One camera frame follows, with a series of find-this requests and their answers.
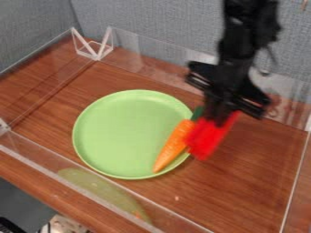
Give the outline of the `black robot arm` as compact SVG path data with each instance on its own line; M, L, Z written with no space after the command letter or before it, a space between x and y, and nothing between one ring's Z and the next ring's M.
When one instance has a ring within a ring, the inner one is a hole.
M204 118L221 127L236 111L260 118L271 98L249 79L257 52L277 40L277 0L223 0L217 63L191 61L187 82L205 98Z

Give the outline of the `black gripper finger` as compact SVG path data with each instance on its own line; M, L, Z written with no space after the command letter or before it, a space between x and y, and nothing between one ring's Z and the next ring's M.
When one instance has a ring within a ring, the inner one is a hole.
M215 99L209 91L204 92L204 118L213 119Z
M235 105L231 102L221 102L216 106L216 113L215 113L215 125L217 127L221 127L223 124L225 123L228 117L231 114L235 112Z

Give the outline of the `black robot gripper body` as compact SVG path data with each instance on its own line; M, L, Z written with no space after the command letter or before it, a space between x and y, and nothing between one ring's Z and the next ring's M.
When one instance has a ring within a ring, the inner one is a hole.
M216 106L221 102L231 102L235 111L239 110L253 118L260 119L264 116L271 98L253 85L247 72L239 74L236 66L217 66L197 61L189 61L187 67L189 72L185 82L201 90L203 94L205 91L213 94L213 118Z

